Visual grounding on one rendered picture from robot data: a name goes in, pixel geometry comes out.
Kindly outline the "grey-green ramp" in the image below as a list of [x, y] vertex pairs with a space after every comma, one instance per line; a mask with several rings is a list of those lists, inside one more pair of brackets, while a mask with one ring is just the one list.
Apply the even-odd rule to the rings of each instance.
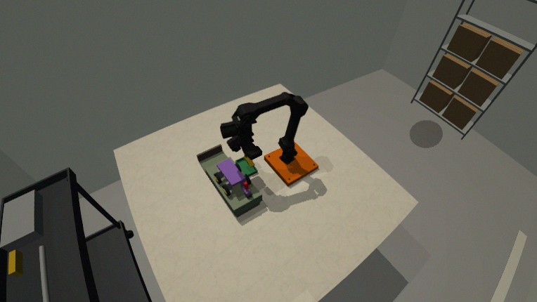
[[222, 185], [225, 185], [226, 182], [228, 182], [226, 177], [224, 176], [223, 178], [221, 178], [220, 184], [217, 183], [214, 177], [214, 173], [216, 173], [219, 169], [216, 165], [226, 161], [227, 159], [230, 159], [232, 162], [234, 162], [230, 157], [226, 156], [221, 144], [212, 147], [209, 150], [201, 152], [197, 155], [197, 158], [199, 163], [201, 164], [201, 167], [203, 168], [219, 194], [223, 197], [228, 208], [231, 210], [234, 216], [239, 217], [250, 211], [252, 208], [255, 208], [256, 206], [260, 205], [260, 202], [262, 201], [262, 194], [260, 193], [260, 191], [258, 191], [258, 189], [255, 188], [252, 182], [250, 185], [248, 185], [248, 188], [250, 189], [251, 193], [246, 195], [240, 187], [240, 184], [238, 183], [237, 185], [233, 186], [232, 190], [230, 190], [231, 195], [228, 197], [222, 190]]

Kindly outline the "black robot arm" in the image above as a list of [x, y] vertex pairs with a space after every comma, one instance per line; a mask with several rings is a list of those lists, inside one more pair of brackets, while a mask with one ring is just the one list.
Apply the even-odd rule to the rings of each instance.
[[239, 151], [241, 149], [240, 147], [244, 147], [245, 144], [242, 138], [239, 137], [238, 132], [243, 136], [250, 135], [252, 124], [257, 122], [256, 118], [260, 114], [285, 105], [290, 106], [291, 115], [285, 136], [279, 138], [278, 144], [283, 151], [279, 158], [288, 165], [295, 160], [294, 156], [298, 153], [295, 150], [294, 139], [300, 118], [306, 114], [309, 108], [308, 104], [300, 96], [294, 96], [291, 93], [284, 92], [258, 103], [244, 103], [239, 105], [232, 116], [233, 121], [221, 124], [220, 129], [223, 139], [232, 137], [227, 141], [228, 146], [233, 152]]

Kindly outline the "purple wheeled trolley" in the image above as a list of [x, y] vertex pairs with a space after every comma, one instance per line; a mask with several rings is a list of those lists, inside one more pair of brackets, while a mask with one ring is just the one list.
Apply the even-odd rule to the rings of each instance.
[[228, 180], [225, 185], [222, 185], [222, 190], [227, 197], [231, 195], [230, 190], [233, 189], [233, 186], [237, 185], [238, 183], [240, 184], [240, 187], [246, 195], [251, 193], [250, 189], [248, 189], [249, 192], [246, 192], [246, 189], [243, 185], [243, 183], [245, 182], [250, 185], [251, 180], [247, 174], [241, 174], [242, 170], [237, 163], [232, 162], [230, 159], [227, 159], [226, 161], [219, 163], [216, 166], [219, 169], [216, 173], [214, 173], [214, 177], [217, 183], [220, 184], [221, 178], [223, 178], [224, 176]]

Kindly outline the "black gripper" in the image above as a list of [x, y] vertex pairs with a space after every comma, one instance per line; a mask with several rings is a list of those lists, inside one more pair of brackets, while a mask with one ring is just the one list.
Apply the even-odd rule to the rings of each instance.
[[241, 134], [239, 134], [238, 132], [238, 135], [239, 137], [242, 138], [245, 146], [242, 147], [242, 151], [245, 153], [246, 157], [249, 157], [249, 159], [253, 160], [259, 156], [262, 155], [262, 150], [258, 147], [258, 146], [255, 146], [254, 145], [254, 140], [252, 139], [252, 136], [254, 135], [253, 132], [251, 132], [250, 135], [247, 135], [247, 136], [243, 136]]

